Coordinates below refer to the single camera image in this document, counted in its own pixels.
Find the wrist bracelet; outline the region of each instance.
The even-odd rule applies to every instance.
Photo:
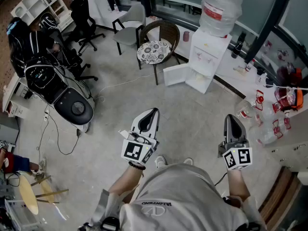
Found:
[[[136,169],[139,169],[139,170],[145,170],[145,166],[141,165],[141,166],[137,166],[137,165],[134,165],[131,161],[128,162],[128,164],[132,167],[135,167]]]

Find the wicker chair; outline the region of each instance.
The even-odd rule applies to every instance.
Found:
[[[164,59],[161,62],[157,64],[162,64],[166,62],[171,57],[171,55],[174,55],[178,61],[178,64],[180,64],[178,57],[174,52],[180,40],[180,31],[178,27],[171,22],[159,20],[159,21],[154,21],[148,24],[140,33],[140,46],[142,46],[145,43],[145,40],[148,39],[147,33],[156,27],[160,27],[159,28],[159,41],[161,41],[161,39],[164,39],[171,44],[170,53],[166,57],[164,57]],[[141,69],[140,59],[138,59],[138,63],[139,63],[139,69]],[[153,67],[154,67],[156,85],[158,85],[156,64],[153,64]]]

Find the hand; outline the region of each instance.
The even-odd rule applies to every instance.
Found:
[[[9,166],[9,160],[7,158],[4,159],[3,163],[5,167]]]
[[[53,50],[53,52],[59,52],[60,51],[60,45],[59,44],[53,44],[52,50]]]

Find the sneaker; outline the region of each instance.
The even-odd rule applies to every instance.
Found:
[[[189,164],[189,165],[193,165],[193,160],[189,157],[189,158],[185,159],[184,163]]]
[[[157,168],[167,165],[165,158],[161,155],[156,158],[155,163]]]
[[[43,172],[43,173],[38,173],[38,174],[36,174],[36,176],[34,177],[34,179],[35,179],[36,181],[38,181],[38,180],[43,179],[44,177],[45,177],[45,173]]]
[[[39,165],[41,166],[40,170],[42,170],[43,172],[46,172],[46,167],[47,167],[46,157],[43,157],[43,159],[40,161]]]

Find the plastic bag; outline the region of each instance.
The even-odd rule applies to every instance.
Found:
[[[243,0],[202,0],[200,18],[201,30],[218,37],[224,37],[233,29],[242,15]]]

